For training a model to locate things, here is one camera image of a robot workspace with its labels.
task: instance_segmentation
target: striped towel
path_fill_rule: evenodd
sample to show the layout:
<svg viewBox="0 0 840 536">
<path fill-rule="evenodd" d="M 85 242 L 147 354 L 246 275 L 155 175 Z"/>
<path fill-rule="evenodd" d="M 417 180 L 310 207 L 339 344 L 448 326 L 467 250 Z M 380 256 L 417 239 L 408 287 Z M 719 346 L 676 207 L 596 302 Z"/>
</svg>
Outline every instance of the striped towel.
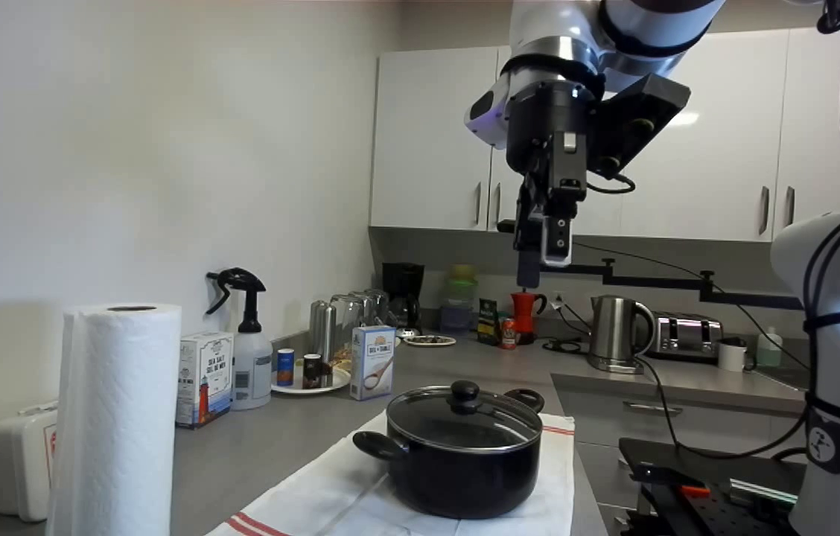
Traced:
<svg viewBox="0 0 840 536">
<path fill-rule="evenodd" d="M 362 454 L 350 434 L 217 525 L 213 536 L 570 536 L 576 421 L 543 413 L 543 425 L 536 489 L 518 510 L 502 518 L 435 518 L 408 510 L 387 483 L 387 464 Z M 384 431 L 387 418 L 380 413 L 362 430 Z"/>
</svg>

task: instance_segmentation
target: kitchen counter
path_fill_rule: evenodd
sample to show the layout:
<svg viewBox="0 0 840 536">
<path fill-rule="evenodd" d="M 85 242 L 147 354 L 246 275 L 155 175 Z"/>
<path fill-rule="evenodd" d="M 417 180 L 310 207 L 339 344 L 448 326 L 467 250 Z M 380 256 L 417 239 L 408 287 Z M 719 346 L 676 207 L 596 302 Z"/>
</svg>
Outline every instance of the kitchen counter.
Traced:
<svg viewBox="0 0 840 536">
<path fill-rule="evenodd" d="M 671 399 L 746 412 L 797 413 L 803 393 L 759 372 L 722 372 L 715 366 L 652 360 Z M 557 388 L 657 393 L 646 376 L 607 376 L 584 357 L 551 354 L 540 346 L 496 349 L 459 344 L 456 349 L 400 349 L 396 391 L 475 379 L 487 391 L 530 388 L 545 412 L 564 413 Z M 387 399 L 353 402 L 342 393 L 283 399 L 266 408 L 234 412 L 207 430 L 177 434 L 174 533 L 190 536 L 217 528 L 266 489 L 326 454 L 333 442 L 384 412 Z M 0 522 L 0 533 L 43 533 L 43 525 Z M 606 533 L 584 464 L 576 461 L 573 533 Z"/>
</svg>

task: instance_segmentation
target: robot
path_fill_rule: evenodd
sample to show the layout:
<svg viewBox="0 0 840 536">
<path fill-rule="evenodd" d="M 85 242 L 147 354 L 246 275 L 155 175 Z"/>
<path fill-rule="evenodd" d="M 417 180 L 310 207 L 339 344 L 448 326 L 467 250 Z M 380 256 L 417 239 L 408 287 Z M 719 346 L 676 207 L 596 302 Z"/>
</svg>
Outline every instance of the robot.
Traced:
<svg viewBox="0 0 840 536">
<path fill-rule="evenodd" d="M 725 0 L 514 0 L 514 58 L 472 108 L 467 128 L 524 175 L 515 212 L 515 281 L 570 266 L 570 224 L 588 172 L 624 168 L 686 108 L 667 77 L 703 38 Z M 840 31 L 840 0 L 822 3 L 822 32 Z M 804 536 L 840 536 L 840 215 L 786 230 L 771 245 L 780 281 L 803 296 L 814 344 L 807 476 L 794 512 Z"/>
</svg>

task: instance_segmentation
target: upper cabinet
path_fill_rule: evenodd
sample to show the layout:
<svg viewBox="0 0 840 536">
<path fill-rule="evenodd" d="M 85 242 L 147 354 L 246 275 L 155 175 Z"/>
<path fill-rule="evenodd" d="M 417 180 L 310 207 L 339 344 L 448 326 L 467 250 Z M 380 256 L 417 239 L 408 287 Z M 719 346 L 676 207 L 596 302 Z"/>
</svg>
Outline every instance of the upper cabinet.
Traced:
<svg viewBox="0 0 840 536">
<path fill-rule="evenodd" d="M 521 180 L 464 128 L 508 53 L 383 58 L 372 227 L 496 230 L 515 218 Z M 692 89 L 689 108 L 624 171 L 634 193 L 590 190 L 576 236 L 771 242 L 840 212 L 840 35 L 712 32 L 671 77 Z"/>
<path fill-rule="evenodd" d="M 380 65 L 372 227 L 487 230 L 488 145 L 464 128 L 496 49 L 400 52 Z"/>
</svg>

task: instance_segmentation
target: electric kettle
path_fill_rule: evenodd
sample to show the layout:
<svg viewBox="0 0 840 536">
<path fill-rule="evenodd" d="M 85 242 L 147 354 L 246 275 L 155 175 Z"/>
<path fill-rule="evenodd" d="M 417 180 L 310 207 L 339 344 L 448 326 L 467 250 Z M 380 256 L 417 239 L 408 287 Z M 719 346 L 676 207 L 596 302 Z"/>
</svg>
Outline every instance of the electric kettle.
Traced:
<svg viewBox="0 0 840 536">
<path fill-rule="evenodd" d="M 646 303 L 624 296 L 593 297 L 590 363 L 607 372 L 640 372 L 637 357 L 657 346 L 657 315 Z"/>
</svg>

